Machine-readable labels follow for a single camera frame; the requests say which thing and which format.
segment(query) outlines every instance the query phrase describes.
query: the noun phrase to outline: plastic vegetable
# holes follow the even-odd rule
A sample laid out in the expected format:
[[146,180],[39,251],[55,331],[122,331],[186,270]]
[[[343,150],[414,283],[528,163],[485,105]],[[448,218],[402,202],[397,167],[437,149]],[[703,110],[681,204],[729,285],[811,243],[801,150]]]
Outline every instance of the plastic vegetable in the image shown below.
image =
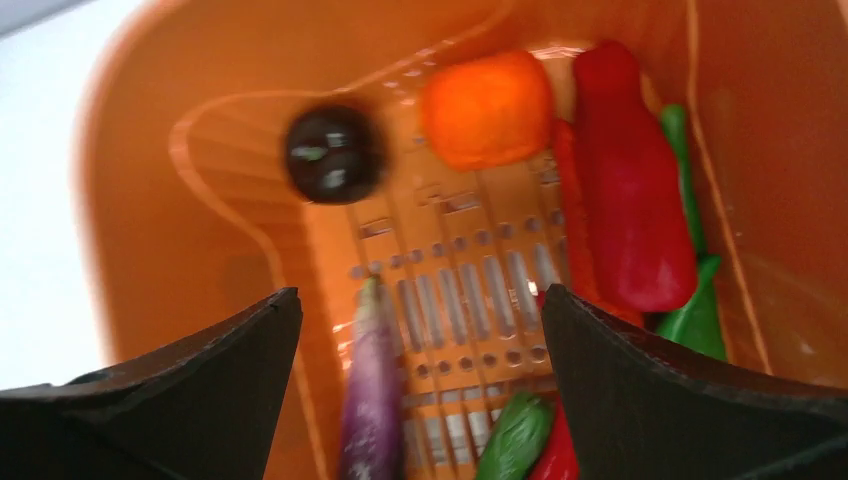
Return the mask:
[[524,160],[550,141],[553,91],[542,63],[524,50],[437,72],[420,105],[431,148],[456,170]]
[[557,405],[554,426],[542,456],[528,480],[577,480],[577,454],[562,404]]
[[401,384],[380,284],[377,276],[365,281],[353,323],[342,418],[342,480],[394,480],[402,461]]
[[285,167],[294,187],[316,203],[367,197],[382,175],[385,154],[368,117],[342,105],[310,110],[292,122]]
[[715,287],[712,278],[719,266],[717,257],[705,257],[707,239],[701,225],[701,215],[692,187],[692,165],[686,141],[686,110],[680,105],[669,105],[660,115],[663,131],[677,157],[680,170],[680,193],[689,233],[695,245],[698,264],[698,289],[683,308],[669,313],[657,328],[657,334],[684,345],[696,352],[727,361],[727,351],[721,337]]
[[642,312],[686,304],[697,284],[695,249],[677,162],[645,106],[639,64],[619,43],[574,61],[575,158],[598,290]]
[[501,412],[480,457],[477,480],[523,480],[545,448],[553,412],[541,398],[519,392]]
[[633,325],[643,327],[644,318],[640,312],[613,305],[601,298],[598,292],[592,252],[589,250],[586,232],[586,212],[574,162],[574,132],[568,122],[556,120],[553,135],[554,158],[559,170],[562,211],[565,216],[566,253],[571,288],[574,293],[598,308]]

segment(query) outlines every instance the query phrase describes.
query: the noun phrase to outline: red pepper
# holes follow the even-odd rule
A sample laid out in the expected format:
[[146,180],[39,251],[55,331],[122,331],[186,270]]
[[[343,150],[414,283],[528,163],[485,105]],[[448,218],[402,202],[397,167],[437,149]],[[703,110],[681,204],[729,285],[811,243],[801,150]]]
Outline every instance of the red pepper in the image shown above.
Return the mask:
[[536,462],[528,480],[577,480],[577,454],[571,442],[571,432],[565,419],[562,403],[557,402],[556,416],[545,451]]
[[574,131],[565,120],[554,121],[553,151],[559,171],[562,211],[565,216],[568,272],[571,275],[572,290],[601,310],[638,327],[644,327],[644,318],[640,312],[613,305],[601,298],[598,292],[595,269],[592,265],[592,252],[589,250],[586,232],[586,212],[574,162]]
[[698,283],[677,161],[619,43],[574,61],[575,158],[604,299],[642,312],[686,304]]

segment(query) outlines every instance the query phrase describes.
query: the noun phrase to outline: white background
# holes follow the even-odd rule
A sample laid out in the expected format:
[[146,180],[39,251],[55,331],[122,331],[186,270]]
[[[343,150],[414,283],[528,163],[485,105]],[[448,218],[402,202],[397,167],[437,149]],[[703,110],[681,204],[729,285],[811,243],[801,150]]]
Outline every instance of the white background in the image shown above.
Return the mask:
[[84,3],[0,39],[0,389],[109,360],[78,211],[77,120],[103,53],[146,1]]

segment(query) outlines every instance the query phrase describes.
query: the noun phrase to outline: black round object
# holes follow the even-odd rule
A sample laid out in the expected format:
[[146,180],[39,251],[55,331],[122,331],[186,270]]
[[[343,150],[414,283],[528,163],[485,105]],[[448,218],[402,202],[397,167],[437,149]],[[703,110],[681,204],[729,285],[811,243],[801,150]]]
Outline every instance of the black round object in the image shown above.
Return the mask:
[[343,106],[321,106],[292,122],[284,165],[295,188],[316,203],[362,200],[377,186],[383,145],[368,117]]

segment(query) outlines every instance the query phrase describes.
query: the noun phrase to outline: purple eggplant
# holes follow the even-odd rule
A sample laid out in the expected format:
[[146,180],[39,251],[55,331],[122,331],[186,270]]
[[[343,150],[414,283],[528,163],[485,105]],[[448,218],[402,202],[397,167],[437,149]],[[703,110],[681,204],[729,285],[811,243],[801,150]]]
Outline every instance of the purple eggplant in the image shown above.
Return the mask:
[[342,417],[341,480],[394,480],[403,455],[401,382],[379,276],[365,280],[353,320]]

